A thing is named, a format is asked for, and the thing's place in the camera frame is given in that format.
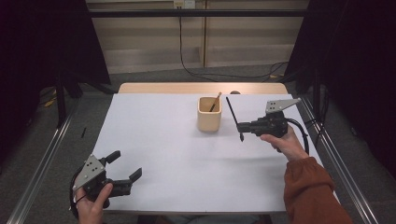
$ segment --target metal bracket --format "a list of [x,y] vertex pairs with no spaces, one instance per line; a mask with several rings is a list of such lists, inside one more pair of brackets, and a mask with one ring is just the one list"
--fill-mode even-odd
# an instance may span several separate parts
[[73,190],[77,190],[84,186],[86,183],[96,178],[99,174],[106,170],[105,166],[96,159],[95,156],[91,155],[84,164],[81,172],[79,173],[76,183],[73,186]]
[[265,112],[267,114],[275,113],[282,111],[292,105],[296,105],[301,102],[301,99],[291,99],[291,100],[277,100],[277,101],[268,101],[267,107],[265,107]]

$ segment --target black curtain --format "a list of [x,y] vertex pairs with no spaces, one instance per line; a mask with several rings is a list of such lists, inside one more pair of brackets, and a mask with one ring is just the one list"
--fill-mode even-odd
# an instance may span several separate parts
[[373,155],[396,177],[396,1],[311,0],[328,17],[304,19],[286,76],[320,83]]
[[110,80],[92,19],[71,13],[88,12],[85,1],[3,0],[0,11],[3,159],[34,114],[40,90],[54,86],[58,74],[71,91],[80,81]]

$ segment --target wall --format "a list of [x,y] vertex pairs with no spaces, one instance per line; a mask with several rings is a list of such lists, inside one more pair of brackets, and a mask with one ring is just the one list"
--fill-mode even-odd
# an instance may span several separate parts
[[[307,0],[196,1],[196,8],[305,9]],[[171,9],[173,1],[87,0],[90,9]],[[178,18],[92,19],[110,74],[181,68]],[[302,18],[182,18],[187,67],[288,61]]]

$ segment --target table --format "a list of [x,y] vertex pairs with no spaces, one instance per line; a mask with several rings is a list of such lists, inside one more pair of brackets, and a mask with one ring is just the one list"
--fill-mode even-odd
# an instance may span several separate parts
[[[120,87],[93,154],[102,157],[115,148],[121,151],[117,162],[106,168],[107,175],[115,179],[127,177],[128,171],[132,173],[140,166],[143,175],[135,182],[131,196],[111,199],[109,210],[138,214],[263,214],[285,210],[283,174],[287,160],[282,154],[266,150],[271,146],[250,133],[241,143],[226,109],[217,133],[200,133],[193,127],[197,99],[216,96],[219,91],[244,93],[229,95],[239,121],[262,117],[266,100],[291,98],[277,83],[127,83]],[[285,116],[302,123],[296,107],[285,110]],[[320,163],[312,142],[309,144],[311,155]]]
[[223,94],[239,91],[241,94],[288,94],[281,83],[246,82],[169,82],[169,83],[124,83],[119,93],[213,93]]

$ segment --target metal frame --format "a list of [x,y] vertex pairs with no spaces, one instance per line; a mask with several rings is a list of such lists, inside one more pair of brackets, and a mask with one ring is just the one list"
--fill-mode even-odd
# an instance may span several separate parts
[[74,102],[69,115],[67,116],[67,118],[65,118],[64,123],[61,127],[56,129],[55,134],[53,135],[52,140],[49,143],[46,152],[44,153],[43,159],[39,163],[27,188],[25,189],[20,200],[12,211],[12,214],[9,217],[7,224],[22,224],[26,219],[26,216],[29,213],[29,210],[35,200],[35,196],[40,190],[40,186],[44,181],[44,178],[52,163],[52,160],[55,157],[55,154],[59,146],[61,145],[62,140],[64,139],[64,135],[69,127],[71,118],[77,110],[78,104],[79,100]]
[[330,11],[307,9],[90,9],[89,11],[38,11],[47,15],[88,16],[91,18],[136,17],[323,17]]
[[[313,106],[311,105],[309,100],[306,99],[306,97],[303,97],[302,99],[306,113],[308,114],[310,119],[314,119],[315,115],[312,111]],[[366,198],[361,192],[361,189],[358,187],[357,183],[355,182],[352,175],[348,171],[346,165],[344,164],[344,161],[341,158],[341,155],[338,153],[337,148],[332,142],[332,139],[330,138],[330,136],[328,135],[328,133],[324,128],[320,128],[320,125],[318,123],[315,122],[314,127],[317,133],[320,132],[321,134],[320,140],[323,146],[325,147],[326,152],[328,153],[330,159],[332,160],[335,170],[340,175],[340,178],[344,186],[346,187],[346,190],[350,198],[352,199],[353,203],[358,209],[358,212],[361,214],[361,218],[363,219],[364,223],[366,224],[378,223],[378,220],[376,219],[374,212],[370,207],[370,204],[367,202]]]

